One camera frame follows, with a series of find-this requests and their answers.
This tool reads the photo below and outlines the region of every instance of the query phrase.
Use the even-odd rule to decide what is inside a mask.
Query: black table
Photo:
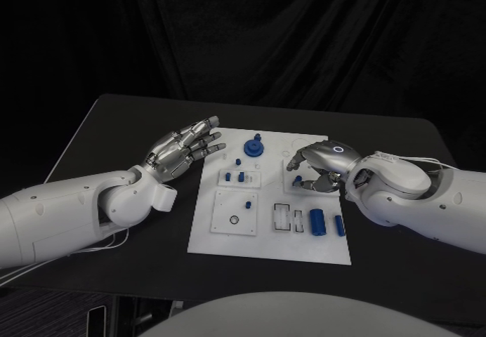
[[[49,181],[129,169],[169,131],[212,115],[228,128],[329,135],[361,154],[381,150],[455,164],[423,119],[104,95]],[[186,253],[202,164],[170,184],[179,191],[172,212],[153,211],[120,248],[61,258],[10,285],[195,301],[305,291],[364,300],[423,319],[486,324],[486,256],[401,226],[377,225],[343,198],[352,266]]]

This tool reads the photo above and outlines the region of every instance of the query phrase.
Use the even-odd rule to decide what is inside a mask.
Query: cable
[[[377,155],[384,154],[385,156],[391,156],[391,157],[395,157],[395,158],[401,158],[401,159],[406,159],[406,160],[410,160],[410,161],[421,161],[421,162],[424,162],[424,163],[437,164],[437,165],[442,165],[442,166],[449,167],[449,168],[453,169],[453,170],[459,170],[457,167],[453,167],[452,165],[447,165],[447,164],[442,163],[442,162],[440,162],[437,159],[434,159],[434,158],[426,158],[426,157],[401,157],[401,156],[397,156],[395,154],[390,154],[390,153],[385,153],[385,152],[381,152],[381,151],[377,151],[375,154],[377,154]]]
[[[126,237],[124,237],[124,241],[123,241],[120,244],[111,246],[111,244],[114,244],[114,239],[116,239],[116,234],[117,234],[117,233],[114,233],[114,238],[113,238],[113,240],[111,240],[111,243],[110,243],[107,246],[98,247],[98,248],[94,247],[94,248],[88,248],[88,249],[81,249],[81,250],[75,251],[74,253],[69,253],[67,256],[69,256],[71,254],[77,254],[77,253],[90,253],[90,252],[94,252],[94,251],[103,251],[104,249],[113,249],[113,248],[120,247],[120,246],[127,242],[127,239],[129,239],[129,233],[130,233],[130,228],[127,228],[127,235],[126,235]],[[22,272],[22,273],[18,274],[15,277],[12,277],[10,279],[7,279],[7,281],[5,281],[5,282],[0,284],[0,288],[2,288],[10,281],[13,281],[18,277],[23,276],[28,272],[33,271],[36,268],[42,267],[46,263],[54,262],[54,261],[58,260],[58,259],[59,259],[59,258],[54,258],[52,260],[48,260],[48,261],[42,262],[42,263],[38,263],[38,264],[33,263],[32,265],[26,265],[25,267],[22,267],[22,268],[19,268],[18,270],[15,270],[13,272],[10,272],[7,275],[3,275],[3,276],[0,277],[0,279],[5,279],[6,277],[9,277],[10,275],[16,274],[18,272],[20,272],[22,270],[25,270],[26,268],[31,267],[25,272]]]

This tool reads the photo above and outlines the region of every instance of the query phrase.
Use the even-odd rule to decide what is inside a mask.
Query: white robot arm
[[[225,148],[206,146],[221,137],[209,135],[218,125],[211,117],[168,134],[129,171],[46,183],[0,199],[0,268],[65,256],[137,225],[152,207],[169,212],[178,191],[165,183]]]
[[[410,161],[377,152],[362,158],[345,144],[325,140],[300,149],[292,171],[307,160],[322,177],[296,186],[333,192],[345,183],[346,199],[367,218],[384,226],[404,225],[426,237],[486,253],[486,173],[452,166],[426,173]]]

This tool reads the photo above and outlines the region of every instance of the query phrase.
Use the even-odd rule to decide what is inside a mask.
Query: metallic robot hand
[[[303,147],[287,165],[287,171],[297,170],[300,163],[307,160],[322,176],[318,180],[296,181],[294,186],[325,193],[336,191],[361,158],[359,153],[335,140],[323,140]]]
[[[219,132],[209,135],[211,129],[218,125],[218,117],[209,117],[186,126],[181,131],[168,134],[156,142],[142,167],[160,183],[176,179],[188,171],[195,160],[208,157],[227,147],[227,144],[206,147],[221,137]]]

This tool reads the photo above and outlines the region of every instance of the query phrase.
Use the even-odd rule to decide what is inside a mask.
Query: black backdrop
[[[0,197],[103,93],[427,118],[486,171],[485,0],[31,2],[2,13]]]

